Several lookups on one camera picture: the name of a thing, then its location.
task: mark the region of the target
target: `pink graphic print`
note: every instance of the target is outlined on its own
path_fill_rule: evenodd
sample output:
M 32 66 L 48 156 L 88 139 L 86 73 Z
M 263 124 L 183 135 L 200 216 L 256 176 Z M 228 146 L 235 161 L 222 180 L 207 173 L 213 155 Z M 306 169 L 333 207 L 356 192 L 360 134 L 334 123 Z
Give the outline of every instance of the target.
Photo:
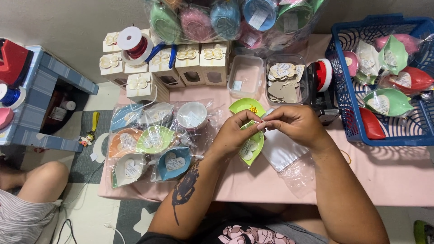
M 223 230 L 223 235 L 219 236 L 219 240 L 224 244 L 246 244 L 246 237 L 253 244 L 296 244 L 293 240 L 274 231 L 248 227 L 243 231 L 242 226 L 228 226 Z

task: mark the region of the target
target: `knee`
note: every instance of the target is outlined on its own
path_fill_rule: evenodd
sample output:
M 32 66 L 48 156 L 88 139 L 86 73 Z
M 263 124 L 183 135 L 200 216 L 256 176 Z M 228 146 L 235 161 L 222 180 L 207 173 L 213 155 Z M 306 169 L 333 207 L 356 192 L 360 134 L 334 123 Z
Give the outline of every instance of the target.
M 59 181 L 68 181 L 69 169 L 68 167 L 58 161 L 51 161 L 43 164 L 43 174 L 52 179 Z

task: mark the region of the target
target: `hand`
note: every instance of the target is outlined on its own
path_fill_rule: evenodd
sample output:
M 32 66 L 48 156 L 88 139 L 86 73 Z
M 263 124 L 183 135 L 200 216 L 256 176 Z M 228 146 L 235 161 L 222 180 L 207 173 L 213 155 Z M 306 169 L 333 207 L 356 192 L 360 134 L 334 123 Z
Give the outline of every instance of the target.
M 247 129 L 241 130 L 241 126 L 250 120 L 259 122 Z M 229 117 L 220 128 L 214 142 L 211 144 L 207 154 L 213 154 L 217 157 L 228 158 L 235 155 L 243 143 L 254 134 L 265 128 L 265 123 L 255 113 L 246 109 Z
M 310 106 L 281 106 L 263 119 L 268 129 L 278 129 L 311 151 L 335 145 Z

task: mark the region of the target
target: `striped shorts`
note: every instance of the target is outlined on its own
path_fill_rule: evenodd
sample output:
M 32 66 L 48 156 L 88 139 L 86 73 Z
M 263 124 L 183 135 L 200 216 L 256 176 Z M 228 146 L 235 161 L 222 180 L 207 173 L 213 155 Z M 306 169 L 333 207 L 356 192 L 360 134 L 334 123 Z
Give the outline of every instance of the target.
M 0 244 L 34 244 L 61 202 L 30 203 L 0 190 Z

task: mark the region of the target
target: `fingernail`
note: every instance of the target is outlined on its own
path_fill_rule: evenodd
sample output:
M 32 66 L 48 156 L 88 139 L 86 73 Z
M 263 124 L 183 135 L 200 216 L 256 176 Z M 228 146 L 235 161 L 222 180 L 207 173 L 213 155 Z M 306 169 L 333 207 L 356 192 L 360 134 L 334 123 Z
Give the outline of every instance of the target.
M 265 123 L 258 124 L 258 131 L 261 131 L 264 128 L 265 128 Z

